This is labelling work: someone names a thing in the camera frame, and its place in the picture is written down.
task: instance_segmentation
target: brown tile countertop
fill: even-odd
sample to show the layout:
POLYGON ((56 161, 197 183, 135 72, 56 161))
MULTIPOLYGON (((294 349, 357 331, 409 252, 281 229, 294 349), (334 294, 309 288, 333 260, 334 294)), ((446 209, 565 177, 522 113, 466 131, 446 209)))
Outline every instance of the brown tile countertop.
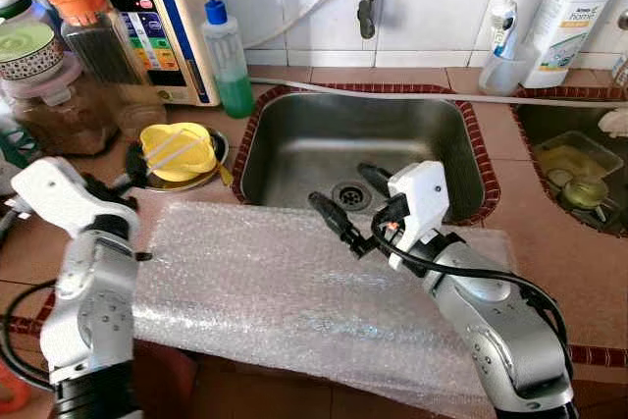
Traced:
MULTIPOLYGON (((251 68, 254 77, 312 82, 430 83, 460 93, 476 93, 477 69, 325 69, 251 68)), ((606 72, 573 71, 569 85, 605 86, 606 72)), ((270 86, 255 85, 261 95, 270 86)), ((570 343, 584 346, 628 348, 628 240, 597 233, 564 213, 544 193, 510 108, 474 103, 482 135, 501 188, 496 210, 484 220, 486 228, 508 232, 520 273, 545 288, 563 311, 570 343)), ((246 120, 233 120, 218 110, 173 107, 171 122, 194 121, 224 133, 230 143, 231 167, 246 120)), ((126 143, 115 142, 95 158, 73 158, 80 171, 110 183, 123 170, 126 143)), ((220 180, 186 192, 157 193, 136 190, 142 230, 138 250, 148 242, 152 224, 164 205, 177 200, 238 204, 220 180)), ((17 285, 37 284, 54 278, 63 257, 66 235, 37 217, 20 223, 0 252, 0 309, 5 309, 17 285)), ((25 306, 33 317, 42 297, 25 306)), ((23 347, 35 350, 31 344, 23 347)), ((628 369, 576 365, 577 378, 628 384, 628 369)))

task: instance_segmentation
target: sink drain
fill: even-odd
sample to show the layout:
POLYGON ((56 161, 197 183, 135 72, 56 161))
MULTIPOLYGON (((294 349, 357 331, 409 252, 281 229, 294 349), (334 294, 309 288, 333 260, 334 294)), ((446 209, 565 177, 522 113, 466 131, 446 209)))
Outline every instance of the sink drain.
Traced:
POLYGON ((371 193, 358 182, 342 182, 332 190, 334 201, 346 211, 360 211, 371 204, 371 193))

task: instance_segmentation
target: hose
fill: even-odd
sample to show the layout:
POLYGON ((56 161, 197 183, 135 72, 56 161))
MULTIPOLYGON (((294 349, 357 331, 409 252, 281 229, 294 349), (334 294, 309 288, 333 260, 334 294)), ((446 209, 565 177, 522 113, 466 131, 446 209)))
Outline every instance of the hose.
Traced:
POLYGON ((347 97, 358 98, 379 98, 385 100, 461 100, 465 102, 486 102, 498 104, 516 105, 550 105, 553 107, 571 108, 607 108, 615 110, 617 108, 628 108, 628 102, 597 102, 584 100, 557 100, 548 98, 521 98, 521 97, 495 97, 491 95, 467 95, 460 93, 375 93, 356 92, 353 90, 340 90, 338 88, 315 85, 313 83, 295 82, 283 79, 250 78, 251 83, 264 83, 270 85, 286 85, 288 87, 304 88, 313 92, 333 93, 347 97))
POLYGON ((285 33, 286 31, 291 29, 294 26, 294 24, 296 24, 299 20, 307 17, 310 14, 310 12, 316 9, 322 1, 323 0, 313 0, 312 3, 308 5, 307 7, 303 8, 295 18, 293 18, 289 22, 286 22, 285 24, 277 28, 275 31, 273 31, 269 35, 263 38, 255 39, 249 43, 246 43, 244 45, 244 49, 254 48, 255 46, 259 46, 260 44, 263 44, 266 41, 270 41, 271 39, 276 38, 280 34, 285 33))

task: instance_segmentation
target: stainless steel sink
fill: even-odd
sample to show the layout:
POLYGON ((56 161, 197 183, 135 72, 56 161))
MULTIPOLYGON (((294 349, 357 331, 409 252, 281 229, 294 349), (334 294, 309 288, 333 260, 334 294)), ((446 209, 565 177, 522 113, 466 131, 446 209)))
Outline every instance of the stainless steel sink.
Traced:
POLYGON ((608 185, 605 208, 614 218, 606 223, 597 222, 587 215, 575 212, 574 216, 598 230, 618 234, 628 225, 628 138, 612 138, 598 128, 600 118, 608 110, 599 108, 566 108, 522 105, 517 108, 519 121, 532 146, 547 141, 566 131, 579 131, 593 141, 611 150, 624 161, 624 167, 610 174, 604 181, 608 185))
POLYGON ((455 105, 291 93, 262 111, 240 190, 253 204, 289 208, 307 208, 308 194, 319 190, 346 210, 373 213, 384 197, 361 179, 360 162, 394 173, 428 159, 445 164, 447 220, 475 215, 484 185, 455 105))

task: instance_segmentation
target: metal plate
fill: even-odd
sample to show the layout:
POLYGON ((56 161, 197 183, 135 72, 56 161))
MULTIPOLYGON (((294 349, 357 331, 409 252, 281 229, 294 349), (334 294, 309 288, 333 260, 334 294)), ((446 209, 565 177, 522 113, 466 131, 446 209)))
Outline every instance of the metal plate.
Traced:
MULTIPOLYGON (((224 165, 229 154, 229 142, 221 132, 213 130, 211 128, 207 128, 207 130, 209 131, 209 135, 212 138, 212 146, 214 147, 216 159, 218 159, 219 162, 224 165)), ((209 172, 199 175, 191 181, 185 182, 168 182, 158 178, 154 174, 151 174, 150 176, 148 176, 148 184, 146 185, 146 189, 153 191, 190 190, 191 188, 195 188, 197 186, 208 183, 214 178, 217 173, 218 166, 214 167, 214 169, 209 172)))

